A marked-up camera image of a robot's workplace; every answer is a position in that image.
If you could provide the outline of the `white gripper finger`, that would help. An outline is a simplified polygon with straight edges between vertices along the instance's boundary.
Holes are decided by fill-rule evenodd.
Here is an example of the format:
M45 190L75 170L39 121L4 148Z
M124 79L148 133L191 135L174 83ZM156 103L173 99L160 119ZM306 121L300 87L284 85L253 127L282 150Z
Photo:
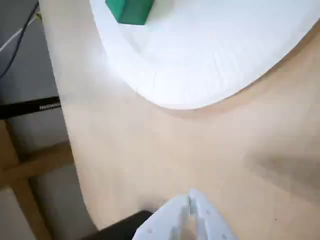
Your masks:
M135 232L135 240L179 240L190 215L190 198L178 195L154 212Z
M236 240L237 236L209 199L200 191L191 189L189 213L195 219L197 240Z

